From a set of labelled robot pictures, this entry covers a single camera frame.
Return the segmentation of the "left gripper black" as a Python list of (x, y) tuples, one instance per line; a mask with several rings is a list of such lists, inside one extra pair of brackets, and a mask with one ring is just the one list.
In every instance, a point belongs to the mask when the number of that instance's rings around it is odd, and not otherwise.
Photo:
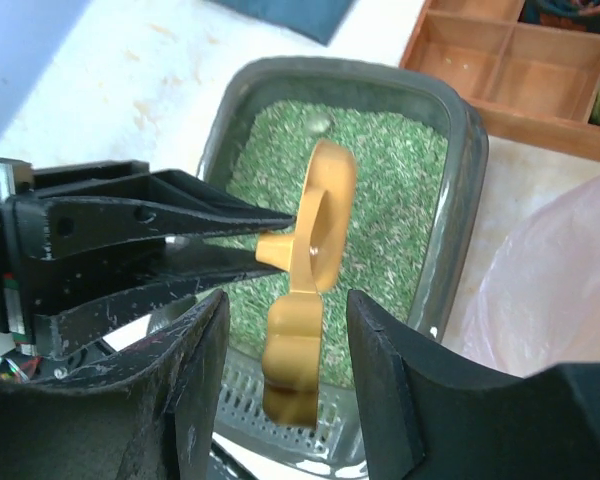
[[(36, 169), (0, 159), (0, 342), (22, 355), (65, 360), (175, 301), (275, 273), (250, 250), (119, 244), (294, 222), (293, 214), (249, 204), (180, 170), (150, 173), (142, 161)], [(90, 251), (111, 245), (118, 246)]]

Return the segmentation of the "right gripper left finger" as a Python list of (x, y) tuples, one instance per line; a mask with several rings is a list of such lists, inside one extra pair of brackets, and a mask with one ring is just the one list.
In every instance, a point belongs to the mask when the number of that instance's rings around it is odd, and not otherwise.
[(228, 345), (216, 290), (63, 379), (0, 380), (0, 479), (203, 479)]

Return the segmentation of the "dark grey litter box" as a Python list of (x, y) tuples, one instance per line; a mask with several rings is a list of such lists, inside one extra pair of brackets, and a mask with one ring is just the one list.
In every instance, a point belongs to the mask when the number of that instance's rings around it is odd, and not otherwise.
[(229, 83), (198, 177), (248, 202), (297, 208), (320, 138), (349, 149), (357, 185), (336, 287), (324, 297), (314, 430), (279, 427), (261, 407), (266, 313), (284, 275), (232, 284), (231, 345), (216, 417), (227, 440), (325, 479), (360, 479), (366, 462), (349, 357), (346, 299), (367, 292), (440, 340), (464, 266), (489, 142), (480, 115), (430, 76), (361, 61), (276, 57)]

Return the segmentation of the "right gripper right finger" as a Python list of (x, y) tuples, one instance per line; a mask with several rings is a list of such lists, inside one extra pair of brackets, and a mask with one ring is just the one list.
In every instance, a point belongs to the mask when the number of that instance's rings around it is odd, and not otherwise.
[(600, 479), (600, 363), (527, 378), (468, 360), (366, 293), (347, 304), (373, 479)]

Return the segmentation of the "trash bin with pink bag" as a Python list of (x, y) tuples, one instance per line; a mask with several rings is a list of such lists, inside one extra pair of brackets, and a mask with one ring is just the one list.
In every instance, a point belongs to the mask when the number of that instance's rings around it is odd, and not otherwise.
[(507, 236), (469, 303), (456, 350), (518, 377), (600, 362), (600, 175)]

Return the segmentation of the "yellow litter scoop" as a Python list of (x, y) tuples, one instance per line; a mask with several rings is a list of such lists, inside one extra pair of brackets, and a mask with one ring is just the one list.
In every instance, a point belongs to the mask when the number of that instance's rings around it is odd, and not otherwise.
[(319, 140), (309, 159), (295, 227), (259, 236), (259, 262), (287, 272), (288, 292), (268, 310), (262, 408), (277, 425), (315, 428), (323, 333), (322, 295), (338, 280), (356, 189), (356, 160)]

